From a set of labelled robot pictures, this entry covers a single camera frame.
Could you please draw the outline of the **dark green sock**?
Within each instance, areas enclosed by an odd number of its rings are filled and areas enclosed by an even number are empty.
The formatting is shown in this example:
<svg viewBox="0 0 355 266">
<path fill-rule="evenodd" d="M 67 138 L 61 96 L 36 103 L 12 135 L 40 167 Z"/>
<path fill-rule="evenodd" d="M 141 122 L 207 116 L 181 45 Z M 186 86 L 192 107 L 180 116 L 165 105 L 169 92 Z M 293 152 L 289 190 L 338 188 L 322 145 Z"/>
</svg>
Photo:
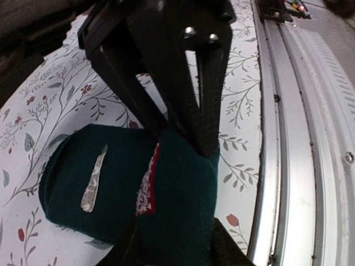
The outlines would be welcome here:
<svg viewBox="0 0 355 266">
<path fill-rule="evenodd" d="M 38 196 L 47 220 L 106 242 L 138 221 L 154 264 L 211 265 L 218 163 L 218 151 L 199 155 L 172 127 L 154 141 L 89 124 L 54 151 Z"/>
</svg>

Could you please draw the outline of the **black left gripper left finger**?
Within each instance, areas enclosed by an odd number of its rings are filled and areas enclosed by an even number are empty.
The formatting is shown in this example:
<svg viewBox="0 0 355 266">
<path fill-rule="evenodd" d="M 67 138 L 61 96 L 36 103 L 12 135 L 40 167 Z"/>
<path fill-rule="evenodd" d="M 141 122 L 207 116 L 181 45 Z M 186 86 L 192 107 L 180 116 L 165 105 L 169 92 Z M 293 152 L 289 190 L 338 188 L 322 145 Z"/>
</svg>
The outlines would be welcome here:
<svg viewBox="0 0 355 266">
<path fill-rule="evenodd" d="M 110 252 L 96 266 L 134 266 L 140 259 L 140 233 L 137 219 L 134 219 L 128 229 Z"/>
</svg>

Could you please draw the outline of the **floral tablecloth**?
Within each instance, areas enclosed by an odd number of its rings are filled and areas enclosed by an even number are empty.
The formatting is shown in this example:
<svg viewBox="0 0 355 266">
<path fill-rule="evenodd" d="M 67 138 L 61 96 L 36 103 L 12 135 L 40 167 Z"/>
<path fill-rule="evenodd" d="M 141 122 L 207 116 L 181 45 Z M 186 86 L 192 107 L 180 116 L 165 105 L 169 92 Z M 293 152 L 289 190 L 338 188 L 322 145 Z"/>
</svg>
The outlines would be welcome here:
<svg viewBox="0 0 355 266">
<path fill-rule="evenodd" d="M 236 22 L 221 102 L 216 215 L 243 252 L 257 195 L 261 92 L 250 1 L 233 1 Z M 79 49 L 78 16 L 63 46 L 1 108 L 1 264 L 95 265 L 111 246 L 46 220 L 38 199 L 42 168 L 64 138 L 87 124 L 139 122 Z"/>
</svg>

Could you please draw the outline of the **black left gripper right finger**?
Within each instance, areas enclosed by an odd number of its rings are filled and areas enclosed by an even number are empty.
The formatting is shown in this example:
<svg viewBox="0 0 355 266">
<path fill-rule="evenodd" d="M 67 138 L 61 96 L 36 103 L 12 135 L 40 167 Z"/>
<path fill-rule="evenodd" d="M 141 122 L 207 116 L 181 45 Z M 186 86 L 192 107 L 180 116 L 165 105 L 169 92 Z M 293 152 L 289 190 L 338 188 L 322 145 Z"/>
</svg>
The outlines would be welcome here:
<svg viewBox="0 0 355 266">
<path fill-rule="evenodd" d="M 214 231 L 212 234 L 212 265 L 255 266 L 217 218 L 214 218 Z"/>
</svg>

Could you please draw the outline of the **aluminium front rail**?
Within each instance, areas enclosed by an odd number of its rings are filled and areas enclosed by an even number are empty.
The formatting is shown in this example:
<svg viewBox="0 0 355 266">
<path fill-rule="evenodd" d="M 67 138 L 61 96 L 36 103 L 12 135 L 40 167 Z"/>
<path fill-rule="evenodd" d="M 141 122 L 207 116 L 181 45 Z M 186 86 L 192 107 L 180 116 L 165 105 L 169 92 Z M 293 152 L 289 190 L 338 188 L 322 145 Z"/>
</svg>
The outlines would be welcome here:
<svg viewBox="0 0 355 266">
<path fill-rule="evenodd" d="M 256 265 L 354 264 L 354 29 L 322 1 L 261 21 Z"/>
</svg>

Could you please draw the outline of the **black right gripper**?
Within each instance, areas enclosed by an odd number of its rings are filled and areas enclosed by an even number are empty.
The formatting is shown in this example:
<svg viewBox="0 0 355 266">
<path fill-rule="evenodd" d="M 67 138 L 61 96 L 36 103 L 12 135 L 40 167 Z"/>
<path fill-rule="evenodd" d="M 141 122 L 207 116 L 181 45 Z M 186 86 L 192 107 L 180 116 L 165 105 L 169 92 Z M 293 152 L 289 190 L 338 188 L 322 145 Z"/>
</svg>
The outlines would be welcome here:
<svg viewBox="0 0 355 266">
<path fill-rule="evenodd" d="M 78 43 L 96 73 L 158 139 L 166 118 L 136 77 L 149 72 L 180 132 L 209 157 L 218 146 L 235 20 L 230 1 L 101 1 L 80 27 Z"/>
</svg>

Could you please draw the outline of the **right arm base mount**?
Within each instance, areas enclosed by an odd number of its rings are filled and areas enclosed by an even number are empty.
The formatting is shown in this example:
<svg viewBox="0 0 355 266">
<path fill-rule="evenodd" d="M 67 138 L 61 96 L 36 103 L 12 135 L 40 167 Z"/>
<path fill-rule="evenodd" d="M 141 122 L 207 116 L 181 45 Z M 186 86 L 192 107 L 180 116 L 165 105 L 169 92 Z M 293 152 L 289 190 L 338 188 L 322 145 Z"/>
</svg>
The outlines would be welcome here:
<svg viewBox="0 0 355 266">
<path fill-rule="evenodd" d="M 294 0 L 258 0 L 255 1 L 261 21 L 292 22 L 293 17 L 311 19 L 311 15 L 302 1 Z"/>
</svg>

